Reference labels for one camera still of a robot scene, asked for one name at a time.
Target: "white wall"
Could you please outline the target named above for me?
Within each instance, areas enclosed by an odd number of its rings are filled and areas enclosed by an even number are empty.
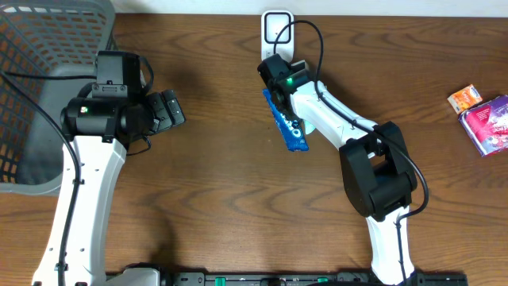
[[[508,17],[508,0],[111,0],[120,13]]]

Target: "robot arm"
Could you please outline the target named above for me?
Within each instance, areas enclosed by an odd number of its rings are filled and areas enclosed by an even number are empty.
[[[323,100],[359,125],[375,129],[405,148],[400,130],[391,122],[377,126],[362,118],[336,100],[322,82],[317,82],[322,93],[319,99],[305,63],[289,65],[279,55],[274,55],[263,61],[258,72],[280,112],[290,120],[302,119],[313,124],[339,150],[344,189],[356,210],[367,219],[373,252],[372,271],[384,284],[403,282],[395,221],[409,212],[410,192],[416,188],[414,173],[396,153],[349,124]],[[385,155],[386,160],[372,167],[369,158],[376,155]],[[406,220],[401,224],[404,268],[409,277],[414,267],[409,256]]]
[[[106,281],[104,247],[111,201],[129,145],[182,124],[185,118],[173,91],[146,95],[138,55],[101,51],[96,64],[93,88],[86,85],[61,114],[62,131],[79,159],[82,178],[68,229],[64,281],[76,286],[156,286],[161,272],[149,267],[127,269],[124,275]],[[64,147],[52,232],[32,285],[59,284],[59,250],[74,178],[74,163]]]

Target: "small box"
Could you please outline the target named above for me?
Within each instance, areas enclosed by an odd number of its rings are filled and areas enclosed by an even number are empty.
[[[508,149],[508,95],[464,111],[459,122],[482,157]]]
[[[464,89],[457,91],[453,95],[448,97],[448,101],[453,106],[453,109],[457,114],[461,114],[464,110],[467,110],[469,107],[474,106],[477,103],[483,101],[482,97],[479,95],[478,91],[473,87],[473,85],[469,85]]]

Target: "wood grain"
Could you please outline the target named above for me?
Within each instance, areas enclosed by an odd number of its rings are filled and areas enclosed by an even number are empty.
[[[508,280],[508,153],[480,158],[446,97],[474,83],[508,92],[508,20],[306,17],[325,36],[323,81],[366,118],[391,120],[430,186],[409,221],[414,264],[470,285]],[[154,90],[173,88],[188,122],[129,158],[114,195],[106,267],[137,261],[210,272],[368,268],[366,223],[344,193],[338,152],[318,133],[286,151],[261,90],[260,18],[118,15],[115,36],[147,56]],[[296,59],[319,41],[296,29]],[[134,149],[142,148],[135,144]],[[421,189],[414,192],[414,206]],[[56,198],[2,195],[0,284],[29,284]]]

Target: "black cable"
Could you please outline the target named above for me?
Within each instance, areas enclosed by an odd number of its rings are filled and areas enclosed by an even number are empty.
[[[48,79],[48,80],[68,80],[68,79],[97,79],[95,75],[69,75],[69,76],[49,76],[49,75],[26,75],[12,71],[2,71],[6,75],[27,78],[27,79]]]
[[[152,86],[153,86],[153,70],[152,70],[152,66],[150,65],[150,63],[144,56],[140,56],[140,61],[146,66],[146,68],[148,69],[148,72],[150,73],[150,81],[147,82],[146,85],[141,90],[141,94],[143,96],[145,96],[148,94],[148,92],[152,89]]]
[[[78,96],[79,98],[85,99],[88,97],[88,95],[92,92],[92,88],[94,87],[95,83],[87,83],[84,87],[81,87],[79,90]]]
[[[319,81],[319,75],[321,73],[321,65],[323,62],[323,54],[324,54],[325,45],[324,45],[324,41],[323,41],[323,36],[321,35],[321,31],[313,22],[307,21],[307,20],[296,20],[296,21],[290,22],[287,25],[285,25],[280,30],[279,35],[277,35],[277,38],[275,39],[275,43],[273,45],[274,54],[276,52],[275,48],[277,46],[277,43],[279,42],[279,38],[283,34],[284,30],[287,29],[290,25],[297,24],[297,23],[306,23],[308,25],[311,25],[316,30],[316,32],[319,36],[319,41],[321,42],[321,52],[319,55],[319,62],[317,64],[316,76],[314,79],[314,89],[316,91],[317,97],[320,100],[322,100],[323,103],[329,109],[331,109],[337,115],[339,115],[340,117],[345,119],[349,124],[351,124],[355,128],[358,128],[358,129],[364,131],[367,134],[374,136],[376,139],[380,140],[382,143],[388,145],[388,147],[390,147],[391,150],[399,153],[402,156],[402,158],[404,158],[404,160],[406,160],[407,163],[409,163],[409,165],[411,165],[411,168],[413,168],[414,172],[416,172],[418,179],[421,182],[421,187],[423,188],[423,193],[424,193],[423,203],[421,204],[421,206],[418,209],[397,217],[397,221],[395,222],[395,227],[397,228],[398,253],[400,256],[399,259],[400,259],[400,265],[401,265],[401,271],[402,271],[402,278],[404,279],[404,285],[406,285],[407,279],[406,279],[406,270],[404,269],[404,258],[402,255],[402,236],[401,236],[401,232],[400,232],[400,229],[402,226],[400,224],[400,221],[403,220],[404,218],[409,218],[410,216],[417,215],[417,214],[421,213],[427,207],[427,204],[429,203],[429,186],[427,185],[427,181],[425,180],[425,177],[423,176],[423,173],[421,172],[420,168],[413,162],[413,160],[411,160],[411,158],[409,158],[409,156],[407,156],[406,152],[403,151],[402,148],[400,148],[400,146],[398,146],[397,143],[393,142],[392,140],[384,137],[383,135],[381,135],[379,133],[376,133],[373,130],[369,130],[368,128],[365,128],[364,126],[361,126],[360,124],[358,124],[356,122],[356,119],[350,118],[348,115],[344,114],[342,111],[335,108],[335,106],[333,106],[331,103],[329,103],[326,98],[323,98],[323,94],[322,94],[322,92],[319,91],[319,88],[318,88],[318,81]]]
[[[127,154],[126,156],[134,156],[137,154],[141,154],[141,153],[147,152],[148,150],[150,150],[152,148],[152,142],[150,141],[150,138],[148,138],[147,135],[143,135],[143,141],[146,142],[146,145],[148,146],[146,149],[143,149],[143,150],[136,152],[136,153]]]
[[[74,214],[74,207],[75,202],[78,197],[78,190],[79,185],[81,184],[81,168],[79,166],[79,160],[76,156],[76,153],[74,152],[74,149],[71,147],[71,143],[67,138],[65,137],[64,133],[62,132],[62,129],[56,124],[55,121],[42,109],[40,108],[37,103],[35,103],[20,87],[14,83],[14,81],[6,75],[6,72],[0,71],[0,75],[2,78],[9,84],[15,91],[17,91],[21,97],[23,97],[29,104],[32,106],[33,109],[35,109],[48,123],[49,125],[56,131],[60,139],[63,141],[63,144],[65,147],[67,147],[67,150],[71,154],[72,162],[74,163],[74,170],[75,170],[75,178],[74,178],[74,187],[72,189],[72,196],[71,196],[71,202],[69,203],[69,210],[67,211],[67,217],[65,219],[65,225],[63,226],[63,233],[62,233],[62,241],[60,243],[60,253],[58,256],[58,285],[64,286],[65,285],[65,254],[67,250],[67,239],[69,237],[69,230],[71,228],[71,221],[72,221],[72,215]]]

